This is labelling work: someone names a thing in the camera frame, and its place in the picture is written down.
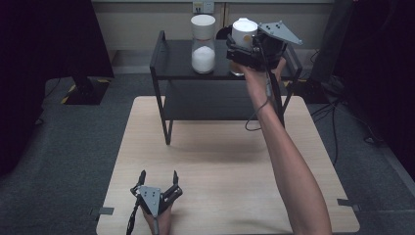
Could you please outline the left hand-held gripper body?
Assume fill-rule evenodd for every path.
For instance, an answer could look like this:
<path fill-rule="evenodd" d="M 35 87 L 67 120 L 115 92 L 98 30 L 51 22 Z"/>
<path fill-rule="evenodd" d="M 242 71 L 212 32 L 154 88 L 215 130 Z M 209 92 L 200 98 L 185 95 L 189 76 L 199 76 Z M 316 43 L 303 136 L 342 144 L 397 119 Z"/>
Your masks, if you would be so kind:
<path fill-rule="evenodd" d="M 183 194 L 177 184 L 173 184 L 165 192 L 145 185 L 134 186 L 130 192 L 137 198 L 138 205 L 144 208 L 145 213 L 152 217 L 158 217 L 165 212 Z"/>

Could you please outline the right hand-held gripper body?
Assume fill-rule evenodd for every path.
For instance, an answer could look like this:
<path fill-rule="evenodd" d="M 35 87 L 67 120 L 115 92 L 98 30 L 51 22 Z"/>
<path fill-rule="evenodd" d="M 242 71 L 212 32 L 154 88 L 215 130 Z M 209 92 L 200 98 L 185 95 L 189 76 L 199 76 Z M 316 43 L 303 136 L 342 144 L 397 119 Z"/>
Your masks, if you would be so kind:
<path fill-rule="evenodd" d="M 275 69 L 288 44 L 301 45 L 302 40 L 289 30 L 282 21 L 260 23 L 253 38 L 251 52 L 253 61 L 250 67 L 256 71 Z"/>

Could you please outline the glass jar with white spout lid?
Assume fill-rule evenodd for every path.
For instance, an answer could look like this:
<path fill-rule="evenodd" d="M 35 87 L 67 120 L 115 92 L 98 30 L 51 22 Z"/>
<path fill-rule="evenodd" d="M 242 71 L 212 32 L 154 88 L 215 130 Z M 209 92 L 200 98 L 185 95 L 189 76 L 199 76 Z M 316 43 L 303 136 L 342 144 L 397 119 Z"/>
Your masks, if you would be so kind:
<path fill-rule="evenodd" d="M 256 35 L 258 29 L 257 23 L 247 19 L 239 18 L 232 24 L 232 37 L 236 42 L 235 48 L 253 50 L 253 37 Z M 236 76 L 243 74 L 234 68 L 234 62 L 230 60 L 230 71 Z"/>

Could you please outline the glass jar with grey lid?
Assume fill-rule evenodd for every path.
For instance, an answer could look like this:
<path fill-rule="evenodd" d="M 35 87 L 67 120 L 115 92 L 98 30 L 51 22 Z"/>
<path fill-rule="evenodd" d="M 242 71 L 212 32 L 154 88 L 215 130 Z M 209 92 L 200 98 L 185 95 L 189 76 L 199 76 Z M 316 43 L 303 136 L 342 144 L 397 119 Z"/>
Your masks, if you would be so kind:
<path fill-rule="evenodd" d="M 197 73 L 209 73 L 215 65 L 214 25 L 210 15 L 196 15 L 191 19 L 193 44 L 192 68 Z"/>

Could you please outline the black two-tier shelf rack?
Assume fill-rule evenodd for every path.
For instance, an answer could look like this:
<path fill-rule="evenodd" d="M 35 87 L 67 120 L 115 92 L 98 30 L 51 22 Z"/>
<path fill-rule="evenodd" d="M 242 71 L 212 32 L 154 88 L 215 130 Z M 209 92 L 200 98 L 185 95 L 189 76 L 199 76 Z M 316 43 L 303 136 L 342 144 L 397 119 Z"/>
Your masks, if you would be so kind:
<path fill-rule="evenodd" d="M 176 120 L 247 120 L 254 109 L 243 79 L 231 73 L 226 42 L 217 40 L 215 67 L 199 74 L 191 65 L 192 42 L 168 40 L 159 34 L 150 71 L 165 143 L 171 142 Z"/>

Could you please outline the person's left hand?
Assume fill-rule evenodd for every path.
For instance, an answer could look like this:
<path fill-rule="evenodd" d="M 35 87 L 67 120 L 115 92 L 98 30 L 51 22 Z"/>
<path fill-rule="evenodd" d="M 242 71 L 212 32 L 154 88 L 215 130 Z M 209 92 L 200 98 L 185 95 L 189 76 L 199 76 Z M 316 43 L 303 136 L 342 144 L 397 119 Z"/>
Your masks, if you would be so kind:
<path fill-rule="evenodd" d="M 151 230 L 152 235 L 169 235 L 171 230 L 171 211 L 172 206 L 169 206 L 162 214 L 157 217 L 158 229 L 156 232 L 156 227 L 154 223 L 154 218 L 150 214 L 143 212 L 143 216 L 148 223 L 148 226 Z"/>

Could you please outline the person's right hand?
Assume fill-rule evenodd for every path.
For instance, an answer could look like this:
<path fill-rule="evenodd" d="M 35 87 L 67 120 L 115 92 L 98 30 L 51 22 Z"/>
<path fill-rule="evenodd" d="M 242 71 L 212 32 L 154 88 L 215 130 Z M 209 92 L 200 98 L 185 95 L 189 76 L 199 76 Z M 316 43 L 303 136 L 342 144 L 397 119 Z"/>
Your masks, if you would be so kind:
<path fill-rule="evenodd" d="M 277 82 L 281 81 L 282 71 L 286 64 L 287 61 L 282 58 L 279 61 L 277 68 L 271 71 L 271 74 Z M 257 71 L 236 62 L 234 62 L 234 68 L 244 75 L 249 94 L 254 101 L 265 100 L 267 98 L 266 85 L 267 80 L 270 78 L 270 75 L 267 72 Z"/>

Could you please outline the black chair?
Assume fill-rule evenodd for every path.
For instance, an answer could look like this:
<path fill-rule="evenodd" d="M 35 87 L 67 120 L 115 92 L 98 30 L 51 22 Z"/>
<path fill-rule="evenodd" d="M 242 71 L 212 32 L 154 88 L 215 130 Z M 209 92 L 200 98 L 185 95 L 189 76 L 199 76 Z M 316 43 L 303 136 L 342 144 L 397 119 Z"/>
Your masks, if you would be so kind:
<path fill-rule="evenodd" d="M 232 26 L 228 25 L 218 31 L 216 34 L 216 40 L 226 40 L 227 36 L 232 32 Z"/>

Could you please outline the grey tape strip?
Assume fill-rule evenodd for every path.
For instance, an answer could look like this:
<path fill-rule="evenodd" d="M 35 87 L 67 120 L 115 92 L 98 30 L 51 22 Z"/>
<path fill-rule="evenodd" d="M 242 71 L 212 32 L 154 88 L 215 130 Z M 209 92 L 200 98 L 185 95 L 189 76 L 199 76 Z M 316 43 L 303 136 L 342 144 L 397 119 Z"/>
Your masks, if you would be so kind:
<path fill-rule="evenodd" d="M 114 208 L 108 208 L 108 207 L 100 207 L 95 208 L 90 211 L 90 214 L 93 216 L 100 216 L 102 214 L 104 215 L 112 215 L 114 213 Z"/>
<path fill-rule="evenodd" d="M 354 212 L 361 212 L 361 206 L 353 204 L 349 199 L 337 199 L 337 203 L 339 206 L 351 208 Z"/>

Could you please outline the dark stand with base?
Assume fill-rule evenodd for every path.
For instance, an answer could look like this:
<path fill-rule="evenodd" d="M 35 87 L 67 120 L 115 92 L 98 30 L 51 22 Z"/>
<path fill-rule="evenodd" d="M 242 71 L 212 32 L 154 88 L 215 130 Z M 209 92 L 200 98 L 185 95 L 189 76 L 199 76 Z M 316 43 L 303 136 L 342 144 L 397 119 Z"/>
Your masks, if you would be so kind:
<path fill-rule="evenodd" d="M 327 104 L 324 84 L 328 84 L 344 44 L 354 3 L 357 0 L 334 0 L 319 52 L 311 75 L 305 82 L 298 80 L 287 87 L 288 93 L 302 97 L 306 104 Z"/>

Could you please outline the black stand base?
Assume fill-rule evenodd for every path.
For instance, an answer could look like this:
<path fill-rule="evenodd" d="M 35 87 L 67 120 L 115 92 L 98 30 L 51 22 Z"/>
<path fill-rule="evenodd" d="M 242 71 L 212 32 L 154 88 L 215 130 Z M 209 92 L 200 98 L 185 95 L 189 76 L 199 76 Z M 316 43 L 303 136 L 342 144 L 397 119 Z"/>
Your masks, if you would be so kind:
<path fill-rule="evenodd" d="M 109 79 L 76 77 L 62 103 L 65 105 L 100 105 L 111 83 Z"/>

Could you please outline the black curtain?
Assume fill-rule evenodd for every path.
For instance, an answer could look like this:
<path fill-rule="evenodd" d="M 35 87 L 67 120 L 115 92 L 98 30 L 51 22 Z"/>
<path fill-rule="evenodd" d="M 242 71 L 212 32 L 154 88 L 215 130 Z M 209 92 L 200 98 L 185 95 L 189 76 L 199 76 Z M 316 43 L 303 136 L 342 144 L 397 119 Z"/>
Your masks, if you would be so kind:
<path fill-rule="evenodd" d="M 338 68 L 415 180 L 415 0 L 354 3 Z"/>
<path fill-rule="evenodd" d="M 114 75 L 92 0 L 0 0 L 0 176 L 20 161 L 46 81 Z"/>

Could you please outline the white wall socket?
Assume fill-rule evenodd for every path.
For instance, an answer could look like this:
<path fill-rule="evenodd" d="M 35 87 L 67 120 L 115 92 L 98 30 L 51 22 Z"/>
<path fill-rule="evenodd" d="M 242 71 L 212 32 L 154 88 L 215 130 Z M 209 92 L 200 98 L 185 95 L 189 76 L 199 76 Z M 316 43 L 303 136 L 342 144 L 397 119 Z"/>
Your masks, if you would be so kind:
<path fill-rule="evenodd" d="M 194 14 L 213 14 L 214 3 L 212 1 L 194 1 L 192 11 Z"/>

